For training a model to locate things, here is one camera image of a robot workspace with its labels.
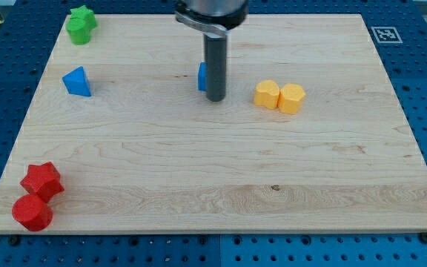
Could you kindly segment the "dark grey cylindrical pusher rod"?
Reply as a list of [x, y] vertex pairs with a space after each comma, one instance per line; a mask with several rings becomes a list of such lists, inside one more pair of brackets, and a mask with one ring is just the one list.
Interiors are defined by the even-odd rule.
[[207, 35], [203, 39], [206, 96], [212, 102], [220, 102], [226, 94], [227, 39]]

